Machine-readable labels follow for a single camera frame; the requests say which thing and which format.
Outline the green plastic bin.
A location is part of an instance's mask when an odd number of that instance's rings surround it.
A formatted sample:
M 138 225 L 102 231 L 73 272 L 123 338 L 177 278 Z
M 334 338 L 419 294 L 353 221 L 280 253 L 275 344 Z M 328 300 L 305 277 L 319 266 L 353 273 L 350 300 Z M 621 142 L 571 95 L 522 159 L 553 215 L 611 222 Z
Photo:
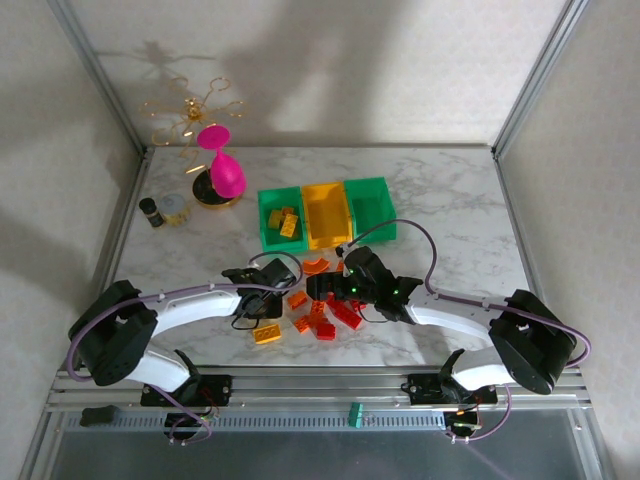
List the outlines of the green plastic bin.
M 292 237 L 280 234 L 280 229 L 268 226 L 269 218 L 274 210 L 285 207 L 293 209 L 298 217 L 296 229 Z M 305 227 L 305 213 L 300 187 L 286 187 L 279 189 L 261 190 L 258 192 L 258 212 L 260 238 L 264 251 L 286 251 L 300 253 L 308 249 L 307 232 Z
M 354 237 L 396 217 L 388 185 L 383 177 L 345 180 L 344 187 L 351 210 Z

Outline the yellow plastic bin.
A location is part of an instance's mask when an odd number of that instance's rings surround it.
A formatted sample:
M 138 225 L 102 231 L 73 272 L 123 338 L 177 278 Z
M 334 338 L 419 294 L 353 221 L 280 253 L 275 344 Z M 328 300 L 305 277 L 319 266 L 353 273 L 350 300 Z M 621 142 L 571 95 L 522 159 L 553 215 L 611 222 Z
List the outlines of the yellow plastic bin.
M 336 247 L 353 239 L 343 182 L 306 185 L 301 195 L 310 250 Z

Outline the jar with silver lid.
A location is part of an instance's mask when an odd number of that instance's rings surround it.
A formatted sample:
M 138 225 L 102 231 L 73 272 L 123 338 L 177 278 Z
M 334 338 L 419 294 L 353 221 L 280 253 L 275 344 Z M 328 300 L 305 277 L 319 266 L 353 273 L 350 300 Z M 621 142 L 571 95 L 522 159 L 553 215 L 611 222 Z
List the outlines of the jar with silver lid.
M 185 225 L 191 217 L 187 200 L 180 194 L 168 194 L 158 202 L 158 210 L 165 222 L 172 227 Z

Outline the pink wine glass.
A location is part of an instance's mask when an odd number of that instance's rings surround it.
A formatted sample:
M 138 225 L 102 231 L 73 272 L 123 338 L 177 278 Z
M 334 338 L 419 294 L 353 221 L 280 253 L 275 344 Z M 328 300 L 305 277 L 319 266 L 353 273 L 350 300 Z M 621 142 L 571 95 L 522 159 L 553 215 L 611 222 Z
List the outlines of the pink wine glass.
M 209 168 L 210 178 L 216 193 L 224 198 L 239 197 L 247 188 L 244 170 L 231 154 L 224 151 L 230 141 L 231 132 L 222 125 L 208 126 L 197 137 L 202 149 L 215 153 Z

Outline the small black bottle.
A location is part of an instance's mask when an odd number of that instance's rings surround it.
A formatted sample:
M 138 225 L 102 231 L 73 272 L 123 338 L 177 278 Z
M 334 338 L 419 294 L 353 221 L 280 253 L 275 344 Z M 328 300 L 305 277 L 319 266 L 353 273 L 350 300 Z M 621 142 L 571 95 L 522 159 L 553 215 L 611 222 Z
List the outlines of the small black bottle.
M 142 198 L 138 206 L 152 228 L 161 228 L 165 224 L 165 220 L 159 212 L 156 202 L 152 198 Z

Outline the small controller board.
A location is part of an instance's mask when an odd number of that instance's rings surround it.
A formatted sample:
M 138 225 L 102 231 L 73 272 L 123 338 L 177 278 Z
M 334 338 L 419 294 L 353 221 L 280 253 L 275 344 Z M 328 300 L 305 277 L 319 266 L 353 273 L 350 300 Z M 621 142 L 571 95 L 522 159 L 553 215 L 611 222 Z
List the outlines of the small controller board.
M 482 428 L 479 413 L 476 411 L 445 412 L 444 420 L 446 428 L 457 436 L 472 436 Z
M 184 413 L 169 413 L 164 421 L 164 429 L 170 431 L 173 429 L 178 432 L 196 433 L 206 431 L 204 425 Z

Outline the grey metal panel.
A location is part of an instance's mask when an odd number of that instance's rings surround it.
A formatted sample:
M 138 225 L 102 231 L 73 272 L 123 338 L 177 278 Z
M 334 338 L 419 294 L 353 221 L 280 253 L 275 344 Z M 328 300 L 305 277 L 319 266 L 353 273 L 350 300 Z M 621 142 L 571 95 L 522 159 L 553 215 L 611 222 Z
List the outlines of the grey metal panel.
M 588 412 L 518 410 L 489 438 L 439 431 L 69 432 L 56 412 L 18 480 L 618 480 Z

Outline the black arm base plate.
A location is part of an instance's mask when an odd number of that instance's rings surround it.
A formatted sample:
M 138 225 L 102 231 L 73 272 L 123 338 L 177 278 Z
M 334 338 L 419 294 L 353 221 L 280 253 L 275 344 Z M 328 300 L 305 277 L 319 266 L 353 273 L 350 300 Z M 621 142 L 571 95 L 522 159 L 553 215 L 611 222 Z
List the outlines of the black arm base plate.
M 230 375 L 199 375 L 190 378 L 170 396 L 186 407 L 224 407 L 232 390 Z M 145 385 L 140 404 L 143 407 L 170 407 L 171 403 L 149 385 Z
M 468 390 L 450 376 L 436 373 L 410 374 L 401 385 L 412 405 L 494 405 L 497 393 L 490 387 Z

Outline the wide aluminium mounting rail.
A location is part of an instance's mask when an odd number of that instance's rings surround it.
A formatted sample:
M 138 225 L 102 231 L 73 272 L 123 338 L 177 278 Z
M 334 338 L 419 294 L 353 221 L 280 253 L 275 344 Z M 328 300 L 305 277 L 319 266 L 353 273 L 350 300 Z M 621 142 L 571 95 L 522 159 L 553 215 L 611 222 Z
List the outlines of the wide aluminium mounting rail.
M 311 411 L 347 408 L 361 402 L 369 410 L 410 408 L 409 395 L 401 386 L 411 374 L 435 373 L 437 368 L 385 367 L 221 367 L 200 369 L 204 375 L 232 377 L 230 410 Z M 80 383 L 66 372 L 56 374 L 45 401 L 47 411 L 72 411 L 85 407 L 115 405 L 140 410 L 143 386 L 125 380 L 99 387 Z

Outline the aluminium frame post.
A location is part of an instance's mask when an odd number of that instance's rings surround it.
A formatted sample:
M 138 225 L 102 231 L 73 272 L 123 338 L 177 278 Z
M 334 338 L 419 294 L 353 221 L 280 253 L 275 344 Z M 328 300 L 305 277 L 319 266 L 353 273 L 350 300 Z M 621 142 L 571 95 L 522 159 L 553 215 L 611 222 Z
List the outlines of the aluminium frame post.
M 499 162 L 506 154 L 515 139 L 590 2 L 591 0 L 565 0 L 558 18 L 491 147 L 496 162 Z
M 138 156 L 142 157 L 146 146 L 136 132 L 69 0 L 45 1 L 119 129 Z

